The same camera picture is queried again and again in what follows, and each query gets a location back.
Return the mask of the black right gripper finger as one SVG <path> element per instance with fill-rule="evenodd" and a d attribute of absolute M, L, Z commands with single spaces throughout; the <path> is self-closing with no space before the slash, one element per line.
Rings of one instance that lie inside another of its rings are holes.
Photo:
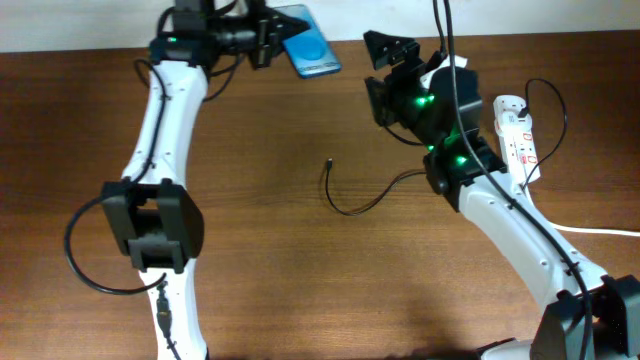
<path fill-rule="evenodd" d="M 391 126 L 395 115 L 389 109 L 388 91 L 384 82 L 368 77 L 364 80 L 374 121 L 379 126 Z"/>
<path fill-rule="evenodd" d="M 420 45 L 413 38 L 369 30 L 363 34 L 363 39 L 374 70 L 395 66 L 419 56 Z"/>

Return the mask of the blue Galaxy smartphone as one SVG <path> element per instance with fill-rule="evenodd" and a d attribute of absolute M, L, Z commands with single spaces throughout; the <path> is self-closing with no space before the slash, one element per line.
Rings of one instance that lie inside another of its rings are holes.
<path fill-rule="evenodd" d="M 310 26 L 309 30 L 284 41 L 290 62 L 300 78 L 310 79 L 341 71 L 341 62 L 306 5 L 280 6 L 277 10 L 290 17 L 304 20 Z"/>

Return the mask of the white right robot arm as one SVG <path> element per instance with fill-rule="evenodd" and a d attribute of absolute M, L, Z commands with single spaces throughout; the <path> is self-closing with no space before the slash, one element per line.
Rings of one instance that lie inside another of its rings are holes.
<path fill-rule="evenodd" d="M 416 40 L 367 31 L 375 69 L 366 79 L 374 119 L 410 130 L 433 191 L 478 227 L 509 261 L 542 311 L 531 340 L 508 338 L 462 359 L 636 359 L 639 281 L 611 277 L 572 246 L 528 201 L 503 160 L 479 134 L 476 72 L 449 56 L 420 56 Z"/>

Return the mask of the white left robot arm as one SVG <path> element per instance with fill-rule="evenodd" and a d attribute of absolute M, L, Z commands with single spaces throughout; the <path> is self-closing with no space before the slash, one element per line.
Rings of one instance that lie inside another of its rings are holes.
<path fill-rule="evenodd" d="M 141 131 L 118 182 L 101 205 L 119 251 L 143 283 L 160 359 L 206 359 L 195 294 L 204 219 L 187 192 L 186 172 L 200 107 L 223 56 L 266 68 L 285 40 L 309 24 L 263 1 L 177 1 L 160 16 L 149 45 L 149 96 Z"/>

